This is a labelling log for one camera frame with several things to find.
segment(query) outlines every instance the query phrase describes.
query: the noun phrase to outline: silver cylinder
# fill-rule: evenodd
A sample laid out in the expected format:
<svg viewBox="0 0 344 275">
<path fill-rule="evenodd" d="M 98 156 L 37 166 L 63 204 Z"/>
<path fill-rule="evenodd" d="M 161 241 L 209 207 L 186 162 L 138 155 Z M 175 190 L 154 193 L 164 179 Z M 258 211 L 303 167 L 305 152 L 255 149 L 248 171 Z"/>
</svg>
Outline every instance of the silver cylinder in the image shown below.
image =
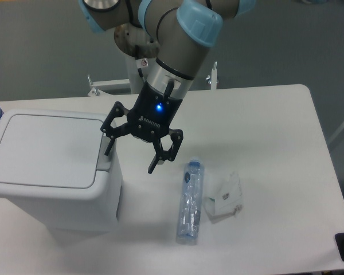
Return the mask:
<svg viewBox="0 0 344 275">
<path fill-rule="evenodd" d="M 164 94 L 167 84 L 171 79 L 174 80 L 174 88 L 170 97 L 174 99 L 183 99 L 190 89 L 193 80 L 187 80 L 182 77 L 178 77 L 170 73 L 168 70 L 163 69 L 158 64 L 154 64 L 149 73 L 147 81 L 152 88 L 161 94 Z"/>
<path fill-rule="evenodd" d="M 119 0 L 84 0 L 84 3 L 96 10 L 108 10 L 119 3 Z"/>
</svg>

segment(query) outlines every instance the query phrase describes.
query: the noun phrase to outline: white trash bin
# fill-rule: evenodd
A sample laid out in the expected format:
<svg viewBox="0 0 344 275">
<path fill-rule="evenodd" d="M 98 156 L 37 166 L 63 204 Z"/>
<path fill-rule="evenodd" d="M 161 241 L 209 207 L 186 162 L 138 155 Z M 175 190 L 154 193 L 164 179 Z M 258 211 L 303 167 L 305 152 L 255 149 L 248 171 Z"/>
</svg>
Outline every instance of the white trash bin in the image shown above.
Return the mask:
<svg viewBox="0 0 344 275">
<path fill-rule="evenodd" d="M 0 121 L 0 198 L 48 227 L 110 231 L 122 172 L 104 115 L 15 109 Z"/>
</svg>

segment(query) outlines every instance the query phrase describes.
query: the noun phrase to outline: light blue joint cover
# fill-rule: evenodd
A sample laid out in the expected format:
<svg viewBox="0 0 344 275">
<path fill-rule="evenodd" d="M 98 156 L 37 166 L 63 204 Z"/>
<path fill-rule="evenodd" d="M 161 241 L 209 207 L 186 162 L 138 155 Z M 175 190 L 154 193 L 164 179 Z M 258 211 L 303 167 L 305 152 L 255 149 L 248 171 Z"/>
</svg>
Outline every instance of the light blue joint cover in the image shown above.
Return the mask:
<svg viewBox="0 0 344 275">
<path fill-rule="evenodd" d="M 245 13 L 246 11 L 252 10 L 256 4 L 256 0 L 240 0 L 239 10 L 237 15 Z"/>
<path fill-rule="evenodd" d="M 87 19 L 88 24 L 91 27 L 92 32 L 94 33 L 103 33 L 104 30 L 97 24 L 97 22 L 93 19 L 87 8 L 85 7 L 83 0 L 78 0 L 79 6 L 81 11 L 83 12 L 85 19 Z"/>
<path fill-rule="evenodd" d="M 143 0 L 140 3 L 139 11 L 138 11 L 138 18 L 141 26 L 143 29 L 148 33 L 147 29 L 145 28 L 145 14 L 147 13 L 147 9 L 149 7 L 151 0 Z"/>
<path fill-rule="evenodd" d="M 223 25 L 222 16 L 191 0 L 178 8 L 177 21 L 195 42 L 209 48 L 215 45 Z"/>
</svg>

